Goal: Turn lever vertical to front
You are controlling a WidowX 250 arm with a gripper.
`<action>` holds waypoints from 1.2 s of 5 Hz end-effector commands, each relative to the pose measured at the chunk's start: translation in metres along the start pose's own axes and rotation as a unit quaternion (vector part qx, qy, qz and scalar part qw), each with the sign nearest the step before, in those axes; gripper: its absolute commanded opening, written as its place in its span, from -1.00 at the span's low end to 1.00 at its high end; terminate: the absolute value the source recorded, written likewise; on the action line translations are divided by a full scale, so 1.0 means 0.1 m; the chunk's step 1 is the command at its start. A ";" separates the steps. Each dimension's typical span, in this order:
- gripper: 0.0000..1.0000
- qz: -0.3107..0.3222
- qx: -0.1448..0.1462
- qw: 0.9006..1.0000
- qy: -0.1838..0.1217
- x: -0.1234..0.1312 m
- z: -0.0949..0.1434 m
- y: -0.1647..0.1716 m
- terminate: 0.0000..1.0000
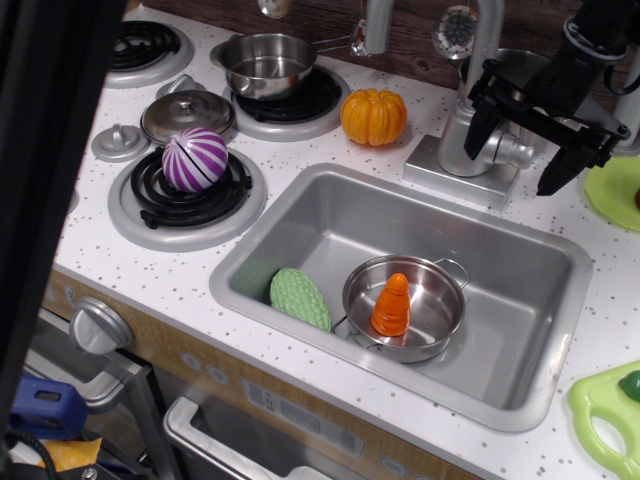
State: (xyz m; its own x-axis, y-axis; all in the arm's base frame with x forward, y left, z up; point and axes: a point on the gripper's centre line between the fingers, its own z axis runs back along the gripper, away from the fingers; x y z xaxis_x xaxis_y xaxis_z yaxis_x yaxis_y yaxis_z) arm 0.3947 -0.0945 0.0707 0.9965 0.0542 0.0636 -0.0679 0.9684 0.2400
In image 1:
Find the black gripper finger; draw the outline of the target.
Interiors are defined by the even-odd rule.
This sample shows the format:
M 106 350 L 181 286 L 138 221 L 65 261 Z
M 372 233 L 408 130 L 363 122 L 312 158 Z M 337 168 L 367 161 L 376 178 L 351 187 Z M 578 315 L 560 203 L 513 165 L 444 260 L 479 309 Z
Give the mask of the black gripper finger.
M 480 96 L 472 102 L 475 113 L 471 119 L 464 149 L 475 160 L 503 119 L 504 105 L 492 96 Z
M 581 146 L 561 148 L 543 171 L 538 196 L 551 196 L 572 181 L 592 160 L 592 150 Z

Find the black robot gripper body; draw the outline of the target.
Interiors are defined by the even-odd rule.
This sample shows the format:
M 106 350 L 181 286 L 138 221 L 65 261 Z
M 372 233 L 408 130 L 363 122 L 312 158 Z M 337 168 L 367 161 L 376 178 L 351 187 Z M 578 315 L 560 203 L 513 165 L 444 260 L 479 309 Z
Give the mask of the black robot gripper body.
M 528 72 L 490 59 L 483 69 L 469 94 L 472 102 L 492 96 L 504 105 L 503 119 L 543 137 L 559 150 L 591 149 L 592 160 L 586 168 L 606 162 L 614 147 L 630 137 L 625 124 L 590 98 L 593 84 L 605 70 L 596 61 L 555 58 Z

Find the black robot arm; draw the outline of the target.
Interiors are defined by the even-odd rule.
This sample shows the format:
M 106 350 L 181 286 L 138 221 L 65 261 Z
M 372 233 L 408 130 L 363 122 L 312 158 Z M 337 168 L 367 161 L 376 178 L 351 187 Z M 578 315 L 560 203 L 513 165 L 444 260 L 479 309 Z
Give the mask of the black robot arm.
M 464 149 L 476 159 L 503 120 L 558 146 L 542 173 L 540 196 L 550 196 L 586 168 L 602 167 L 629 128 L 591 96 L 597 81 L 611 83 L 616 65 L 639 41 L 636 1 L 585 1 L 563 25 L 555 55 L 541 66 L 512 69 L 489 58 L 468 98 L 475 114 Z

